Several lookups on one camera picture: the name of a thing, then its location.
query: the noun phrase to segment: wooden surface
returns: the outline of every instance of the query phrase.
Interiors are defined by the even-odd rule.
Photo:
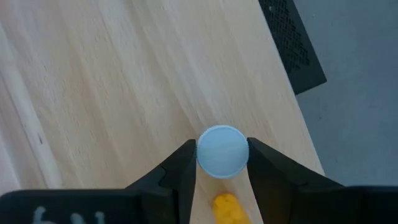
[[[256,0],[0,1],[0,192],[123,188],[229,124],[323,173]],[[192,223],[247,171],[197,170]]]

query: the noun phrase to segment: black metal grate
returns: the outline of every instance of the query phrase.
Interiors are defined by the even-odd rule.
[[[293,0],[259,0],[296,94],[326,82]]]

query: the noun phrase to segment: white ball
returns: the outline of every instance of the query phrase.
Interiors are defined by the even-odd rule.
[[[219,179],[232,178],[248,163],[248,140],[234,127],[213,126],[200,136],[197,158],[200,167],[211,176]]]

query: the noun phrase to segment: gray floor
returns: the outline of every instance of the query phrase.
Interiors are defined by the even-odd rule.
[[[294,2],[328,79],[297,96],[326,175],[398,185],[398,1]]]

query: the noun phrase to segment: yellow sponge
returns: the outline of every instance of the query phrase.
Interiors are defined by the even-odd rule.
[[[233,194],[221,194],[214,199],[213,213],[217,224],[250,224],[243,207]]]

